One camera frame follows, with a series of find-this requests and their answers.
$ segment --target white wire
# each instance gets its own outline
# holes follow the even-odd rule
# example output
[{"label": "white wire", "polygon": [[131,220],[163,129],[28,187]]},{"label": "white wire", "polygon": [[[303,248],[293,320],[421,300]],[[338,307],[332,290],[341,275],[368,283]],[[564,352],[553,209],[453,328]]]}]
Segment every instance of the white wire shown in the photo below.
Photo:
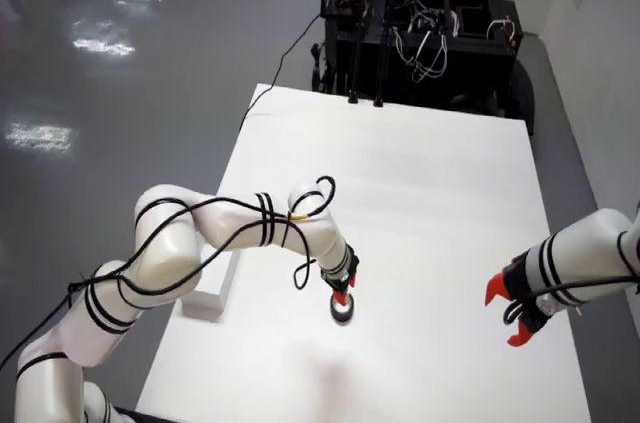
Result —
[{"label": "white wire", "polygon": [[414,23],[416,21],[418,21],[418,18],[422,18],[423,20],[427,20],[431,24],[431,28],[433,28],[433,29],[435,29],[436,26],[438,26],[436,24],[436,20],[434,20],[431,16],[425,15],[421,11],[416,11],[415,13],[413,13],[413,10],[412,10],[411,23],[409,24],[409,29],[407,30],[407,33],[411,33],[411,31],[413,29],[413,25],[414,25]]},{"label": "white wire", "polygon": [[411,33],[411,30],[413,29],[413,19],[415,18],[415,13],[413,12],[413,8],[411,8],[410,6],[408,8],[409,8],[409,13],[411,14],[411,18],[410,18],[409,29],[407,30],[407,33]]},{"label": "white wire", "polygon": [[460,22],[458,21],[458,14],[451,10],[451,16],[453,17],[453,37],[458,37],[458,32],[460,31]]},{"label": "white wire", "polygon": [[420,43],[420,48],[418,48],[418,53],[416,53],[416,60],[420,58],[420,53],[422,53],[422,48],[424,47],[424,44],[427,42],[427,38],[429,38],[430,34],[431,32],[427,31],[427,34],[424,35],[424,38],[422,39],[422,43]]},{"label": "white wire", "polygon": [[[427,39],[429,38],[429,35],[430,35],[431,32],[430,31],[427,32],[425,37],[422,39],[422,43],[420,44],[420,48],[418,48],[418,53],[416,54],[416,56],[415,57],[411,57],[409,59],[407,59],[404,56],[404,44],[402,43],[402,38],[400,37],[400,33],[398,33],[398,29],[396,27],[393,27],[393,33],[396,36],[395,46],[396,46],[396,50],[398,52],[398,56],[400,56],[400,59],[404,62],[405,65],[413,67],[413,73],[411,74],[411,80],[414,83],[420,83],[426,77],[434,78],[434,79],[435,78],[440,78],[442,75],[445,74],[445,72],[447,71],[447,66],[449,64],[447,38],[446,38],[445,35],[441,35],[440,36],[440,49],[438,50],[438,53],[436,54],[436,57],[431,62],[431,66],[429,66],[429,68],[426,68],[422,63],[420,63],[418,61],[418,57],[420,56],[420,53],[422,52],[424,44],[427,41]],[[433,67],[436,65],[436,63],[438,62],[438,59],[440,58],[440,55],[443,52],[444,52],[444,59],[443,59],[443,63],[442,63],[442,68],[440,68],[439,70],[434,70]]]},{"label": "white wire", "polygon": [[509,37],[509,41],[511,41],[516,34],[516,24],[512,20],[493,20],[489,25],[489,28],[487,28],[487,40],[489,39],[493,25],[502,25],[502,28],[504,28],[504,25],[511,25],[511,36]]}]

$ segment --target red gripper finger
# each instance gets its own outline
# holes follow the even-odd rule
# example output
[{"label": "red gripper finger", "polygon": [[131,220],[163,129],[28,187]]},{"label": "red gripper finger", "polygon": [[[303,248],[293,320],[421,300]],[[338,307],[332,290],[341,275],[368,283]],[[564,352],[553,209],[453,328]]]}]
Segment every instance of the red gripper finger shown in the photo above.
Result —
[{"label": "red gripper finger", "polygon": [[500,295],[507,300],[511,300],[511,295],[507,291],[507,287],[504,285],[504,273],[500,272],[489,280],[487,284],[487,294],[484,298],[484,305],[487,306],[491,301]]},{"label": "red gripper finger", "polygon": [[531,333],[531,331],[529,331],[529,329],[524,326],[524,323],[522,323],[522,321],[518,320],[518,334],[513,335],[511,338],[509,338],[507,340],[507,343],[517,348],[518,346],[524,345],[531,339],[532,336],[533,333]]},{"label": "red gripper finger", "polygon": [[334,291],[333,292],[333,297],[335,298],[335,300],[340,303],[342,306],[347,306],[347,294],[345,293],[344,295],[342,293],[340,293],[339,291]]}]

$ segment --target black metal frame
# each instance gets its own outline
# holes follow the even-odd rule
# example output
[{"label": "black metal frame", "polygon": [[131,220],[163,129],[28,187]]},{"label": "black metal frame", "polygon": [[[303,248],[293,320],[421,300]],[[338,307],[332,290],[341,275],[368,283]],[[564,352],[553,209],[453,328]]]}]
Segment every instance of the black metal frame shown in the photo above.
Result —
[{"label": "black metal frame", "polygon": [[[439,80],[424,81],[422,88],[410,88],[415,95],[405,97],[399,88],[409,85],[402,80],[407,68],[395,54],[392,47],[395,0],[378,0],[378,13],[383,23],[371,17],[369,0],[358,0],[352,14],[345,15],[327,8],[327,0],[322,0],[325,17],[325,48],[328,61],[336,74],[336,91],[348,95],[349,101],[357,102],[357,91],[374,100],[375,106],[382,106],[385,100],[399,103],[431,107],[446,107],[445,101],[458,94],[471,95],[478,99],[493,94],[504,94],[508,86],[511,69],[522,39],[517,11],[508,0],[486,0],[488,21],[510,18],[516,24],[517,32],[509,41],[500,26],[493,28],[489,40],[471,38],[469,35],[452,35],[453,21],[450,9],[457,5],[455,0],[442,0],[446,20],[446,39],[450,55],[450,65]],[[384,3],[384,10],[379,8]],[[407,49],[413,51],[422,41],[421,34],[404,33]],[[425,61],[437,53],[440,42],[430,39],[422,55]]]}]

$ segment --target small black object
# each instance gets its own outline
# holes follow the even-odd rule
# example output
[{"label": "small black object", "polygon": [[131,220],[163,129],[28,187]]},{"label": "small black object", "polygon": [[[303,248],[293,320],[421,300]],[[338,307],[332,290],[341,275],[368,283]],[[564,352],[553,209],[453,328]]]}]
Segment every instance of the small black object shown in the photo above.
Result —
[{"label": "small black object", "polygon": [[329,300],[329,307],[331,309],[331,316],[338,323],[346,323],[351,318],[353,318],[353,310],[355,309],[355,306],[356,306],[356,302],[353,299],[353,295],[351,295],[351,293],[349,293],[347,295],[346,311],[339,311],[338,310],[339,307],[342,307],[342,308],[345,308],[345,307],[343,307],[340,303],[338,303],[336,301],[336,297],[334,296],[334,294],[331,293],[331,299]]}]

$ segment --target black cable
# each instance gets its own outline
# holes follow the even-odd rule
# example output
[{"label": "black cable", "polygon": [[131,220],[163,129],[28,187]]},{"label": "black cable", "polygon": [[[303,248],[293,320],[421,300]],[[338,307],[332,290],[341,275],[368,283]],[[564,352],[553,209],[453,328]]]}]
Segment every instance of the black cable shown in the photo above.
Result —
[{"label": "black cable", "polygon": [[523,305],[531,300],[536,299],[539,296],[546,295],[547,293],[557,292],[562,290],[571,290],[573,288],[589,288],[592,286],[600,286],[600,285],[616,285],[620,283],[639,283],[640,278],[634,276],[613,276],[608,278],[597,278],[594,280],[587,281],[574,281],[571,283],[562,283],[561,285],[549,286],[547,288],[532,291],[528,295],[525,295],[521,298],[516,299],[511,302],[507,309],[504,311],[504,315],[502,317],[505,325],[510,325],[514,321],[518,319],[518,317],[522,314],[524,308]]},{"label": "black cable", "polygon": [[253,109],[254,106],[256,106],[256,103],[258,103],[258,100],[260,98],[262,98],[265,93],[270,92],[271,90],[273,90],[273,87],[276,86],[276,81],[278,81],[278,76],[280,75],[280,71],[282,70],[282,64],[284,63],[284,59],[285,57],[291,53],[291,51],[296,47],[296,45],[298,44],[298,42],[304,38],[304,36],[307,34],[307,32],[309,31],[309,29],[311,28],[311,26],[313,26],[313,24],[316,22],[316,20],[318,18],[320,18],[320,16],[322,16],[322,13],[318,13],[312,20],[311,22],[307,25],[307,27],[304,29],[304,31],[302,32],[302,34],[296,39],[296,41],[293,42],[293,45],[291,45],[291,47],[289,47],[289,49],[287,51],[285,51],[282,56],[280,57],[280,64],[278,65],[278,71],[276,71],[276,75],[273,77],[273,81],[271,82],[271,86],[269,88],[267,88],[266,90],[264,90],[262,93],[260,93],[258,95],[258,97],[253,101],[253,103],[251,103],[251,105],[249,105],[249,108],[247,108],[247,111],[244,112],[244,116],[242,117],[242,121],[240,122],[240,128],[238,128],[238,133],[240,133],[240,131],[242,130],[242,126],[244,125],[244,120],[247,119],[247,115],[249,114],[249,112]]},{"label": "black cable", "polygon": [[[326,209],[326,207],[331,203],[331,201],[333,200],[334,196],[335,196],[335,180],[330,177],[330,176],[322,176],[320,178],[318,178],[318,180],[316,180],[317,183],[320,183],[322,181],[328,181],[331,184],[331,190],[329,192],[329,195],[327,196],[325,203],[323,203],[322,205],[320,205],[318,208],[314,209],[312,212],[310,212],[309,214],[307,214],[306,216],[308,218],[318,215],[319,213],[321,213],[322,211],[324,211]],[[305,249],[305,256],[307,261],[305,263],[303,263],[302,265],[300,265],[298,268],[296,268],[294,270],[293,273],[293,279],[294,279],[294,284],[296,286],[296,288],[298,290],[302,290],[308,280],[309,280],[309,268],[311,266],[311,264],[313,264],[316,260],[311,259],[311,252],[309,249],[309,242],[307,241],[306,236],[304,235],[304,233],[302,232],[302,230],[298,227],[298,225],[296,225],[292,220],[291,217],[293,216],[293,213],[295,211],[295,208],[297,207],[297,204],[299,203],[299,201],[297,201],[291,208],[291,210],[288,212],[288,214],[285,216],[281,213],[275,212],[275,211],[269,211],[269,215],[271,216],[271,219],[273,221],[273,223],[282,223],[285,224],[287,226],[287,230],[285,231],[285,237],[283,238],[283,242],[282,242],[282,246],[284,247],[284,241],[286,239],[286,234],[289,230],[289,228],[293,228],[293,230],[298,233],[298,235],[300,236],[300,239],[302,241],[302,244],[304,246]],[[8,354],[7,356],[2,360],[2,363],[0,363],[0,371],[2,371],[2,369],[6,366],[6,364],[9,362],[9,360],[20,350],[20,348],[22,348],[26,343],[29,342],[29,340],[31,340],[31,338],[33,338],[33,336],[38,333],[47,323],[49,323],[49,321],[51,321],[51,319],[53,317],[55,317],[55,315],[64,307],[65,304],[71,305],[72,302],[72,295],[74,293],[77,293],[79,291],[82,291],[83,289],[85,289],[87,286],[91,285],[91,284],[97,284],[97,283],[102,283],[105,281],[117,281],[118,282],[118,289],[120,291],[120,283],[124,283],[125,285],[127,285],[132,291],[141,294],[141,295],[145,295],[145,296],[159,296],[165,293],[168,293],[170,291],[173,291],[176,288],[179,288],[180,286],[184,285],[187,281],[189,281],[191,278],[193,278],[194,276],[196,276],[200,271],[202,271],[207,265],[209,265],[217,256],[220,255],[220,253],[222,253],[241,233],[243,233],[244,231],[253,228],[255,226],[258,225],[262,225],[263,224],[263,220],[264,217],[260,220],[254,221],[252,223],[249,223],[247,225],[244,225],[240,228],[238,228],[228,239],[227,241],[225,241],[214,253],[213,255],[211,255],[209,258],[207,258],[205,261],[203,261],[196,269],[194,269],[192,272],[190,272],[189,274],[187,274],[185,277],[183,277],[181,280],[173,283],[172,285],[169,285],[165,288],[161,288],[161,289],[157,289],[157,290],[148,290],[145,288],[141,288],[139,286],[137,286],[135,283],[133,283],[129,278],[123,276],[121,273],[123,271],[125,271],[126,269],[128,269],[133,262],[135,262],[135,260],[138,259],[138,257],[144,252],[145,249],[147,249],[147,247],[151,244],[151,242],[154,240],[154,238],[164,229],[166,228],[172,221],[174,221],[176,218],[186,214],[186,213],[191,213],[199,208],[202,208],[206,205],[210,205],[213,203],[217,203],[217,202],[229,202],[229,203],[233,203],[239,206],[242,206],[243,208],[247,208],[259,213],[262,213],[263,210],[257,206],[251,205],[249,203],[245,203],[243,201],[240,200],[236,200],[235,198],[228,198],[228,197],[213,197],[213,198],[209,198],[207,200],[204,200],[202,202],[196,203],[195,205],[186,205],[183,201],[181,200],[176,200],[176,199],[160,199],[160,200],[155,200],[151,203],[149,203],[149,205],[147,205],[147,207],[143,208],[141,210],[142,212],[146,212],[148,211],[148,209],[153,208],[155,206],[157,206],[158,204],[161,203],[179,203],[182,204],[185,208],[183,208],[182,210],[179,210],[175,213],[173,213],[171,216],[167,217],[162,223],[160,223],[156,229],[151,232],[151,234],[147,237],[147,239],[142,243],[142,245],[140,245],[140,247],[138,248],[138,250],[119,268],[116,268],[115,270],[102,275],[102,276],[92,276],[88,279],[84,279],[81,282],[76,282],[76,283],[71,283],[69,284],[68,288],[67,288],[67,295],[65,296],[65,298],[54,308],[54,310],[49,313],[32,331],[29,332],[29,334],[27,336],[25,336]],[[307,269],[307,273],[305,275],[305,278],[303,280],[302,283],[298,283],[297,280],[297,274],[300,270],[306,268]]]},{"label": "black cable", "polygon": [[29,342],[29,340],[34,337],[36,333],[38,333],[47,323],[49,323],[53,319],[54,316],[56,316],[56,314],[58,314],[58,312],[62,308],[64,308],[64,305],[66,305],[69,300],[70,300],[69,295],[68,294],[65,295],[64,299],[60,303],[58,303],[58,305],[53,309],[53,311],[49,313],[47,316],[45,316],[44,319],[40,323],[38,323],[38,325],[33,330],[31,330],[27,336],[25,336],[22,340],[20,340],[20,343],[18,343],[16,346],[13,347],[13,349],[7,354],[7,356],[4,357],[4,359],[2,360],[2,363],[0,363],[0,371],[2,371],[2,369],[6,366],[9,360],[13,358],[13,355],[15,355],[18,352],[18,350],[20,350],[20,348],[26,345]]}]

